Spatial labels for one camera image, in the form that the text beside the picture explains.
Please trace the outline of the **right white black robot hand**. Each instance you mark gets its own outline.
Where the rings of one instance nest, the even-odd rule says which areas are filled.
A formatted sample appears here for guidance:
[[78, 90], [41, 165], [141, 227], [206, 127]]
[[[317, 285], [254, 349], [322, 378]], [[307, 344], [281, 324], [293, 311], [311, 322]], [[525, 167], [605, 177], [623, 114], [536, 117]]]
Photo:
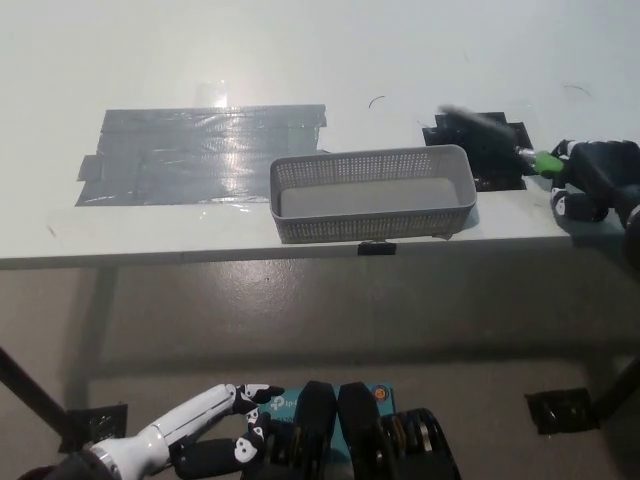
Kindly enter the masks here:
[[626, 226], [639, 211], [639, 146], [632, 141], [560, 142], [551, 205], [562, 219], [601, 222], [614, 210]]

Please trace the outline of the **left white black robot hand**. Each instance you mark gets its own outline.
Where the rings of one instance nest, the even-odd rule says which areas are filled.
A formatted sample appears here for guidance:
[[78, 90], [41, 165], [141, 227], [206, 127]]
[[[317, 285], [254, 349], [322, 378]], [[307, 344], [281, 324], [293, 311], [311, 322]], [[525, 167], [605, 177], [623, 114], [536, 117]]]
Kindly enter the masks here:
[[243, 415], [249, 432], [264, 438], [259, 407], [282, 395], [283, 388], [266, 384], [218, 384], [178, 405], [138, 434], [102, 440], [89, 451], [114, 479], [143, 479], [170, 465], [170, 453], [199, 438], [227, 415]]

